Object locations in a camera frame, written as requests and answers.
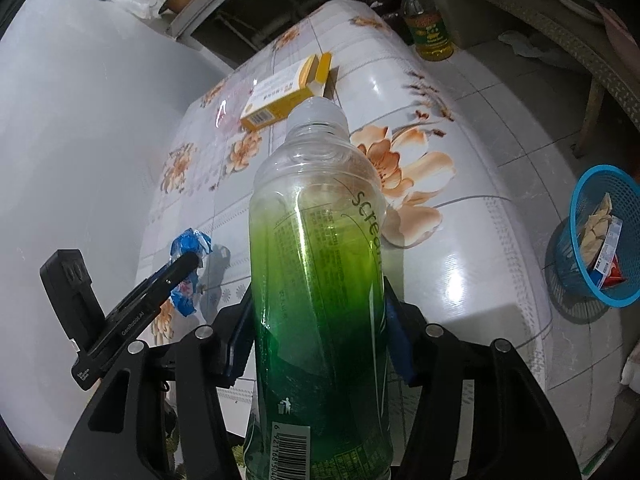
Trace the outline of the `blue wrapper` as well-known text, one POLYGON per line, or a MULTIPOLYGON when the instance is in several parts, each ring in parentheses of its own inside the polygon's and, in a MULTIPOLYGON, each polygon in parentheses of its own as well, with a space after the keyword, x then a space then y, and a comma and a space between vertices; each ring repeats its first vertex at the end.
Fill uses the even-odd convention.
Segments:
POLYGON ((186 229, 176 237, 170 246, 170 261, 174 262, 187 252, 198 256, 198 266, 170 293, 174 308, 185 318, 195 313, 195 301, 198 294, 198 281, 202 274, 204 258, 212 251, 212 239, 206 233, 192 228, 186 229))

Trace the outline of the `green drink plastic bottle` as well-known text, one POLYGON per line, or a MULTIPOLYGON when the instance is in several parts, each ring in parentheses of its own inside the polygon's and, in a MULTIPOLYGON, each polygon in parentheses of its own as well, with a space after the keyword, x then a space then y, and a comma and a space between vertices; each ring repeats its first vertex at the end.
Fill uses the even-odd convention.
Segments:
POLYGON ((297 105, 250 199, 251 479, 385 479, 393 459, 380 231, 386 203, 343 111, 297 105))

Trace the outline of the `beige paper napkin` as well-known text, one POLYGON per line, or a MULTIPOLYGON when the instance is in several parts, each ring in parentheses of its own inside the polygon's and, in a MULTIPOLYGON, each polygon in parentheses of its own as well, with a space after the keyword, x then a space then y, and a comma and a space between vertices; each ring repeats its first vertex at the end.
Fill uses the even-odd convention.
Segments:
POLYGON ((590 214, 580 231, 579 252, 587 269, 594 265, 600 254, 612 221, 612 210, 611 196, 605 193, 600 205, 593 214, 590 214))

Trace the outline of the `blue white carton box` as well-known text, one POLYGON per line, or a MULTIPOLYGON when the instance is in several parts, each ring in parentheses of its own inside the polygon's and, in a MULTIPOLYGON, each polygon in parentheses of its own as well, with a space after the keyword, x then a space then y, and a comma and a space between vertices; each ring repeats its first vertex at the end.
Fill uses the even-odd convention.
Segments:
POLYGON ((589 273, 591 281, 593 281, 597 289, 603 288, 603 282, 610 273, 612 260, 614 256, 617 256, 617 246, 620 241, 622 229, 623 221, 617 217, 613 217, 600 254, 589 273))

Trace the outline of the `red snack package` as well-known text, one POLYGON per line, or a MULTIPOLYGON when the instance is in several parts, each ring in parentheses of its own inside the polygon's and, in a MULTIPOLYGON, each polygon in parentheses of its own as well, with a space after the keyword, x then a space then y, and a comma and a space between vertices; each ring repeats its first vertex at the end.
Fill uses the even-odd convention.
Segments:
POLYGON ((617 256, 614 256, 611 264, 610 273, 605 278, 602 287, 609 288, 616 286, 618 284, 622 284, 626 281, 626 278, 623 276, 622 269, 620 268, 620 260, 618 260, 617 256))

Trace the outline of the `floral tablecloth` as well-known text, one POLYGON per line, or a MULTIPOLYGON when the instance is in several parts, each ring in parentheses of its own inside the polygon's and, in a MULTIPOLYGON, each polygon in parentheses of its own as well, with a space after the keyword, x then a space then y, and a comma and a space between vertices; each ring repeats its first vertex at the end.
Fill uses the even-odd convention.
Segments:
POLYGON ((186 110, 142 270, 196 241, 153 344, 250 303, 239 391, 247 466, 273 451, 387 466, 423 413, 480 422, 486 382, 401 339, 385 299, 485 351, 509 341, 547 380, 537 259, 469 119, 365 4, 324 4, 186 110))

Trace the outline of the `yellow white cardboard box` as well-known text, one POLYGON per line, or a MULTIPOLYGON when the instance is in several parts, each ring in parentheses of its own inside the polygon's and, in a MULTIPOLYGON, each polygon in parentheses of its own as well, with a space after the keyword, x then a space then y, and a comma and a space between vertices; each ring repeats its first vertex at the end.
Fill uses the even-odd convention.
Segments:
POLYGON ((330 52, 309 55, 254 87, 240 116, 241 126, 257 131, 280 122, 313 96, 323 96, 332 68, 330 52))

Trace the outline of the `blue plastic mesh basket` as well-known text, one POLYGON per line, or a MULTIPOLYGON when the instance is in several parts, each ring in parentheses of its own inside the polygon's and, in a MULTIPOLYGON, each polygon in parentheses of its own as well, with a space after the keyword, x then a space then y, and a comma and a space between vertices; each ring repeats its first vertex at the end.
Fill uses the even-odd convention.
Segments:
POLYGON ((598 165, 578 180, 555 244, 563 287, 612 308, 639 299, 639 185, 623 170, 598 165))

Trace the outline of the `yellow cooking oil bottle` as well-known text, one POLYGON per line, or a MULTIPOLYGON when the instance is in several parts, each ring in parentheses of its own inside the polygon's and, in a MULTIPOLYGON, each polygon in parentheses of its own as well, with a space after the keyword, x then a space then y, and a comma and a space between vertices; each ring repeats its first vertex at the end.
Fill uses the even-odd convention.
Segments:
POLYGON ((421 58, 430 62, 450 58, 454 47, 433 0, 401 0, 400 12, 421 58))

